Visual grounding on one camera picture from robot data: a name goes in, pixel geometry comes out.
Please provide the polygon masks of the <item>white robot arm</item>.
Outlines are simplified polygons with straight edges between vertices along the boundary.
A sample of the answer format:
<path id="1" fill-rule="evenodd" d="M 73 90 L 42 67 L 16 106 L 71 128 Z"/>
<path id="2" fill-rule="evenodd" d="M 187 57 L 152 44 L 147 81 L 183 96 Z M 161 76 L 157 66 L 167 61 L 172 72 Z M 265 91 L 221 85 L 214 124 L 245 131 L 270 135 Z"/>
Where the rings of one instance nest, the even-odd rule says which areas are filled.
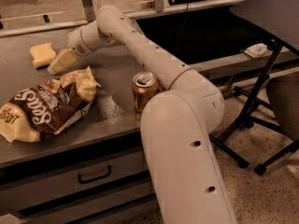
<path id="1" fill-rule="evenodd" d="M 78 56 L 123 44 L 158 78 L 162 92 L 143 109 L 140 133 L 164 224 L 238 224 L 209 135 L 224 100 L 209 80 L 138 32 L 116 7 L 67 36 Z"/>

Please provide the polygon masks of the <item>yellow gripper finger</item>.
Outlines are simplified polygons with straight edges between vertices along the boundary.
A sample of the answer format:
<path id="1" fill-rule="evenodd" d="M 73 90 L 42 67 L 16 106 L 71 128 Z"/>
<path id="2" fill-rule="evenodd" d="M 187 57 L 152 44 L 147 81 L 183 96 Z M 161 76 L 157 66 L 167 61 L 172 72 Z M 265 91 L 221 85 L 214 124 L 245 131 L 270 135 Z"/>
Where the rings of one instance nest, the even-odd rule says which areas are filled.
<path id="1" fill-rule="evenodd" d="M 72 49 L 62 49 L 50 63 L 48 72 L 52 75 L 58 74 L 76 60 L 77 55 Z"/>

